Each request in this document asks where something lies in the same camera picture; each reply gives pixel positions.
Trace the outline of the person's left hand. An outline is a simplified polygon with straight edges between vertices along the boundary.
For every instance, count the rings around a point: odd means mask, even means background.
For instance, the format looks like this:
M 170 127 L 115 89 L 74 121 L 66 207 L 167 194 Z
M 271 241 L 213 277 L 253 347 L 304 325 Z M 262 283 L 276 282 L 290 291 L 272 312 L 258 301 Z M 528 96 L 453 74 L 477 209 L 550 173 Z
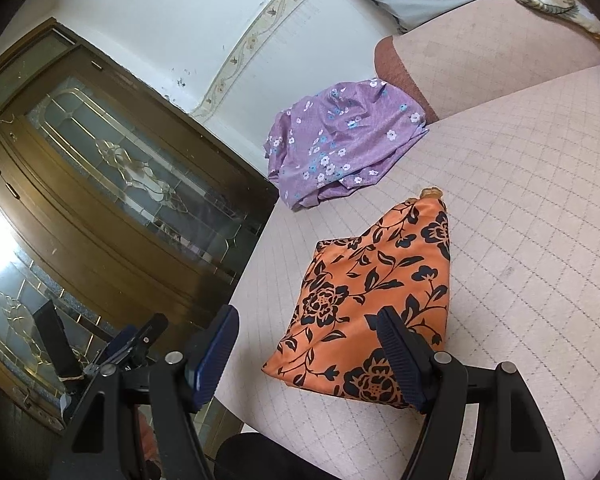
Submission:
M 144 459 L 155 464 L 160 463 L 154 430 L 149 426 L 146 417 L 142 413 L 138 413 L 138 426 L 140 427 L 140 442 L 142 442 Z

